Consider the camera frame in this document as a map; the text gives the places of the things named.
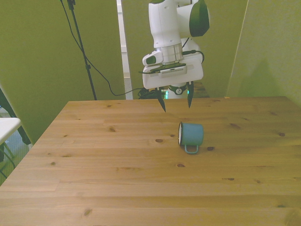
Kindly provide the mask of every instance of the cable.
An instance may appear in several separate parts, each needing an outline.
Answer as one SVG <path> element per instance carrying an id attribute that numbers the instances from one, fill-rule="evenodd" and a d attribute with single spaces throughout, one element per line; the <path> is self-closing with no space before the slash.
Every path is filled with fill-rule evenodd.
<path id="1" fill-rule="evenodd" d="M 155 90 L 149 91 L 146 88 L 143 88 L 142 90 L 139 91 L 138 93 L 139 100 L 141 99 L 157 99 L 157 94 Z"/>
<path id="2" fill-rule="evenodd" d="M 184 48 L 184 46 L 186 45 L 186 43 L 188 42 L 189 39 L 190 39 L 190 38 L 188 38 L 188 39 L 186 40 L 186 42 L 184 43 L 184 45 L 182 46 L 182 48 Z"/>
<path id="3" fill-rule="evenodd" d="M 132 91 L 134 91 L 134 90 L 137 90 L 137 89 L 143 89 L 143 88 L 137 88 L 137 89 L 133 89 L 133 90 L 128 91 L 128 92 L 123 93 L 123 94 L 115 94 L 115 93 L 113 92 L 113 90 L 111 89 L 111 84 L 110 84 L 110 82 L 109 82 L 109 81 L 106 79 L 106 77 L 105 77 L 105 76 L 104 76 L 104 75 L 103 75 L 103 74 L 102 74 L 102 73 L 101 73 L 101 72 L 100 72 L 100 71 L 99 71 L 92 63 L 91 63 L 91 61 L 88 59 L 88 57 L 86 56 L 86 54 L 82 51 L 82 49 L 81 49 L 81 47 L 80 47 L 78 41 L 76 40 L 76 38 L 75 38 L 75 36 L 74 36 L 74 34 L 73 34 L 72 27 L 71 27 L 71 24 L 70 24 L 70 20 L 69 20 L 67 11 L 66 11 L 66 9 L 65 9 L 65 6 L 64 6 L 64 4 L 63 4 L 63 0 L 60 0 L 60 1 L 61 1 L 61 4 L 62 4 L 63 8 L 64 8 L 64 12 L 65 12 L 66 17 L 67 17 L 67 21 L 68 21 L 68 24 L 69 24 L 69 28 L 70 28 L 71 34 L 72 34 L 72 36 L 73 36 L 73 38 L 74 38 L 76 44 L 78 45 L 80 51 L 84 54 L 84 56 L 85 56 L 85 58 L 87 59 L 87 61 L 91 64 L 91 66 L 92 66 L 98 73 L 100 73 L 100 75 L 107 81 L 107 83 L 109 84 L 109 88 L 110 88 L 111 93 L 112 93 L 114 96 L 122 96 L 122 95 L 125 95 L 125 94 L 127 94 L 127 93 L 130 93 L 130 92 L 132 92 Z"/>
<path id="4" fill-rule="evenodd" d="M 202 54 L 202 56 L 203 56 L 202 63 L 203 63 L 204 60 L 205 60 L 205 55 L 204 55 L 204 53 L 202 53 L 201 51 L 198 51 L 198 50 L 184 51 L 184 52 L 183 52 L 183 56 L 184 56 L 184 55 L 188 55 L 188 54 L 194 54 L 194 53 L 197 53 L 197 52 Z"/>
<path id="5" fill-rule="evenodd" d="M 9 155 L 6 154 L 5 151 L 2 151 L 2 150 L 1 150 L 1 152 L 3 152 L 3 153 L 5 154 L 5 156 L 6 156 L 6 157 L 8 158 L 8 160 L 11 162 L 11 164 L 13 164 L 14 168 L 16 168 L 14 162 L 13 162 L 12 159 L 9 157 Z"/>
<path id="6" fill-rule="evenodd" d="M 7 179 L 8 177 L 5 176 L 5 174 L 0 170 L 0 173 L 5 177 L 5 179 Z"/>

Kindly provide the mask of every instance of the enamel mug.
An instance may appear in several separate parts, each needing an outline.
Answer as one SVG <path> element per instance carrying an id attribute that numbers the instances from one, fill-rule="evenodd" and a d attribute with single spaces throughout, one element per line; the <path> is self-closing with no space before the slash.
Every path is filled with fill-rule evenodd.
<path id="1" fill-rule="evenodd" d="M 185 146 L 185 152 L 188 154 L 198 153 L 198 147 L 203 143 L 204 128 L 201 124 L 191 124 L 180 122 L 179 125 L 179 145 Z M 187 146 L 196 146 L 196 152 L 187 151 Z"/>

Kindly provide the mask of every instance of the green wall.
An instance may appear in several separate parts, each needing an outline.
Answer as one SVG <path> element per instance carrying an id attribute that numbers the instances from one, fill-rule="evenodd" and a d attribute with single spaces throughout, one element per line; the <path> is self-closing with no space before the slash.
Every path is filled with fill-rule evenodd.
<path id="1" fill-rule="evenodd" d="M 116 1 L 76 0 L 75 14 L 87 57 L 123 93 Z M 83 56 L 59 0 L 0 1 L 0 21 L 0 86 L 36 142 L 68 101 L 93 100 Z M 91 72 L 98 99 L 124 99 Z"/>
<path id="2" fill-rule="evenodd" d="M 133 88 L 143 87 L 142 58 L 151 53 L 153 38 L 150 31 L 148 4 L 150 0 L 123 0 L 125 33 Z M 209 31 L 194 38 L 205 54 L 202 82 L 211 97 L 226 95 L 234 64 L 238 40 L 246 11 L 247 0 L 206 0 L 211 15 Z"/>
<path id="3" fill-rule="evenodd" d="M 249 0 L 228 95 L 287 96 L 301 106 L 301 4 Z"/>

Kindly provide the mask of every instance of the wooden table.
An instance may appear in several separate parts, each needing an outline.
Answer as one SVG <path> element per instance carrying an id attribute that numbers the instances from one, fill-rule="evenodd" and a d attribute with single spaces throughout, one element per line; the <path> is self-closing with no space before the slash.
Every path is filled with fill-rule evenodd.
<path id="1" fill-rule="evenodd" d="M 0 225 L 300 226 L 286 97 L 69 102 L 0 187 Z M 201 123 L 197 155 L 179 122 Z"/>

